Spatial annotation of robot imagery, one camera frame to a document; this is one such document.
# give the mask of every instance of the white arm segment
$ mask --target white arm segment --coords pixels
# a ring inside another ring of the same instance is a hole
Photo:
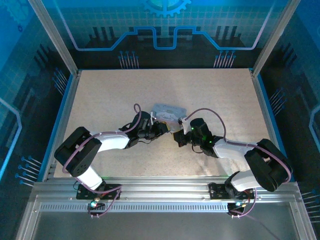
[[[124,149],[129,142],[129,138],[124,133],[109,134],[96,138],[102,143],[98,152],[110,149]],[[92,190],[96,190],[102,183],[102,178],[91,166],[77,178]]]
[[[234,160],[246,161],[245,154],[254,149],[251,146],[237,146],[225,142],[220,139],[213,147],[215,154],[219,158],[228,158]],[[243,192],[246,189],[253,189],[260,187],[254,174],[251,170],[238,172],[231,180],[232,186],[239,192]]]

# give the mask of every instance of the glass panel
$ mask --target glass panel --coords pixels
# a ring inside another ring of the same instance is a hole
[[[0,238],[12,240],[70,74],[28,1],[0,0],[0,17]]]
[[[301,0],[261,77],[294,176],[320,233],[320,4]]]
[[[80,69],[249,68],[287,0],[45,0]]]

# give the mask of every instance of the metal vent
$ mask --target metal vent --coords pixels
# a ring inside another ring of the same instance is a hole
[[[41,212],[86,212],[89,203],[43,203]],[[104,211],[106,206],[93,212]],[[114,213],[226,213],[227,203],[222,202],[116,202],[110,209]]]

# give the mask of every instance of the speckled tabletop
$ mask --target speckled tabletop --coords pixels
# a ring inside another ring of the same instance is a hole
[[[134,103],[146,112],[155,103],[179,106],[187,115],[211,108],[224,120],[228,139],[257,142],[269,137],[248,69],[132,69],[82,71],[64,139],[79,126],[92,132],[122,127],[133,120]],[[211,112],[194,117],[204,118],[212,134],[223,135]],[[189,145],[178,147],[170,133],[149,145],[100,152],[92,166],[102,177],[225,176],[249,169],[245,161],[196,154]],[[59,163],[54,176],[69,177]]]

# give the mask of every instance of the blue edge trim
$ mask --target blue edge trim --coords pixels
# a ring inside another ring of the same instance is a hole
[[[277,140],[277,142],[279,144],[280,151],[287,158],[287,153],[286,153],[284,144],[283,144],[281,136],[280,136],[280,132],[279,132],[279,129],[278,129],[278,126],[277,126],[277,123],[276,123],[275,116],[274,116],[274,114],[272,112],[272,109],[271,109],[271,105],[270,105],[270,102],[269,102],[269,99],[268,99],[268,95],[267,95],[267,91],[266,91],[265,85],[264,85],[264,83],[262,81],[262,78],[261,78],[260,74],[258,74],[257,78],[258,78],[258,82],[259,82],[261,90],[262,90],[263,98],[265,100],[265,104],[266,104],[266,107],[267,107],[267,110],[268,110],[268,113],[269,113],[269,116],[270,116],[270,119],[271,119],[272,127],[273,127],[274,132],[275,132],[276,140]],[[68,80],[68,84],[67,84],[66,89],[65,89],[64,96],[63,96],[62,101],[61,101],[61,105],[60,105],[58,114],[57,114],[56,119],[55,119],[55,123],[54,123],[53,129],[52,129],[52,133],[51,133],[51,136],[50,136],[48,147],[46,148],[46,151],[45,151],[45,154],[44,154],[44,158],[43,158],[43,161],[42,161],[42,165],[41,165],[41,169],[40,169],[40,172],[39,172],[39,175],[38,175],[37,182],[41,182],[41,179],[43,178],[43,176],[45,174],[45,170],[46,170],[46,167],[47,167],[47,164],[48,164],[48,161],[49,161],[49,155],[50,155],[50,152],[52,150],[52,146],[54,144],[54,139],[55,139],[55,136],[57,134],[57,129],[58,129],[60,120],[62,118],[62,112],[64,110],[64,107],[65,107],[65,104],[66,104],[66,101],[67,101],[67,97],[68,97],[68,94],[69,94],[69,90],[70,90],[70,86],[71,86],[71,83],[72,83],[72,79],[73,79],[73,76],[71,74],[70,77],[69,77],[69,80]],[[295,181],[295,178],[292,175],[291,176],[291,182],[294,182],[294,181]]]
[[[62,112],[63,112],[63,110],[65,108],[65,105],[66,105],[66,101],[67,101],[67,97],[68,97],[68,94],[69,94],[69,90],[70,90],[70,86],[71,86],[71,83],[72,83],[72,79],[73,79],[73,75],[70,74],[70,77],[69,77],[69,80],[68,80],[68,84],[66,85],[66,88],[65,88],[65,91],[64,91],[64,95],[63,95],[63,98],[62,98],[62,101],[61,101],[61,104],[60,104],[60,108],[59,108],[58,114],[56,116],[54,125],[53,125],[53,129],[52,129],[52,132],[51,132],[51,136],[50,136],[50,140],[49,140],[49,143],[48,143],[48,147],[46,148],[46,151],[45,151],[45,154],[44,154],[44,157],[43,157],[43,161],[42,161],[42,164],[41,164],[41,168],[40,168],[40,172],[39,172],[39,175],[38,175],[38,178],[37,178],[37,182],[42,182],[42,178],[44,177],[44,174],[45,174],[45,171],[46,171],[46,167],[47,167],[47,164],[48,164],[48,161],[49,161],[50,152],[52,150],[52,147],[53,147],[53,144],[54,144],[54,139],[55,139],[56,134],[57,134],[58,126],[59,126],[60,120],[62,118]]]
[[[283,153],[283,155],[285,155],[286,158],[288,158],[286,150],[285,150],[284,143],[282,142],[282,139],[281,139],[281,136],[280,136],[280,132],[279,132],[279,129],[278,129],[278,126],[277,126],[277,123],[276,123],[276,119],[275,119],[274,113],[272,112],[272,109],[271,109],[271,105],[270,105],[270,102],[269,102],[269,99],[268,99],[267,91],[266,91],[265,85],[264,85],[264,83],[262,81],[260,73],[258,74],[257,78],[258,78],[258,81],[259,81],[259,84],[260,84],[260,87],[261,87],[261,90],[262,90],[263,98],[264,98],[264,101],[265,101],[265,104],[266,104],[266,108],[268,110],[268,114],[269,114],[270,119],[271,119],[272,127],[274,129],[275,137],[276,137],[276,140],[278,142],[280,151]],[[290,182],[295,182],[295,178],[294,178],[293,175],[291,175]]]

